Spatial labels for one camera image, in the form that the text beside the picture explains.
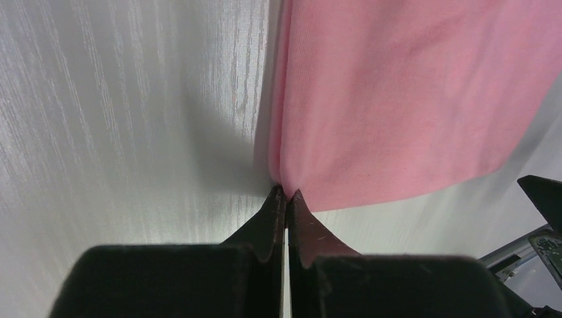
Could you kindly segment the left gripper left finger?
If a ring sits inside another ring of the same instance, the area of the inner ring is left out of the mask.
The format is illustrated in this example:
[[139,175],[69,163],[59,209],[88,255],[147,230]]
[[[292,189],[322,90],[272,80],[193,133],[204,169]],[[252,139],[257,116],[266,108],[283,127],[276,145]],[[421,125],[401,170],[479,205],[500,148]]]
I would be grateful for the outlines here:
[[85,251],[51,317],[281,317],[286,196],[219,244],[99,245]]

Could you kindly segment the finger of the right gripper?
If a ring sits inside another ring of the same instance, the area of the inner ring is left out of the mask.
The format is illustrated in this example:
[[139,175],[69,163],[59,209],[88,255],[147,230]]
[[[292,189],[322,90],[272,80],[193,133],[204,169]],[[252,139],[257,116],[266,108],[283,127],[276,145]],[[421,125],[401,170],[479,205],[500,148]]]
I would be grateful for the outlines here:
[[561,181],[528,175],[517,183],[549,226],[561,233]]

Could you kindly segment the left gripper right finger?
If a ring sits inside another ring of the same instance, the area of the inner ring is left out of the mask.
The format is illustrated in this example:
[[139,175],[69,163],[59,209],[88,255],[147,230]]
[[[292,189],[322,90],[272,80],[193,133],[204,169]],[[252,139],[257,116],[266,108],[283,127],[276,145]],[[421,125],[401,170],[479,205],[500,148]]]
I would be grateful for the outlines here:
[[301,193],[287,206],[294,317],[528,317],[533,307],[478,260],[362,255],[317,218]]

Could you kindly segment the pink t shirt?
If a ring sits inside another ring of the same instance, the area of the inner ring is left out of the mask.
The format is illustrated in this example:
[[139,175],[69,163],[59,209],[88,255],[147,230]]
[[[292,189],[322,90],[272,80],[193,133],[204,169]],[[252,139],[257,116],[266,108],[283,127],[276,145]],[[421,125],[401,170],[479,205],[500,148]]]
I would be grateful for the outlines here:
[[285,1],[270,175],[311,211],[499,169],[561,73],[560,1]]

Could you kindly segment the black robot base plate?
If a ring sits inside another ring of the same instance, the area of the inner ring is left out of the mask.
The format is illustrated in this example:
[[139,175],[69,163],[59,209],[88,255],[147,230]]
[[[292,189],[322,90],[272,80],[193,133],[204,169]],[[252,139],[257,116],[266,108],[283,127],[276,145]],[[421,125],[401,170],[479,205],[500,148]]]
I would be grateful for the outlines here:
[[511,317],[561,316],[561,235],[544,225],[483,256]]

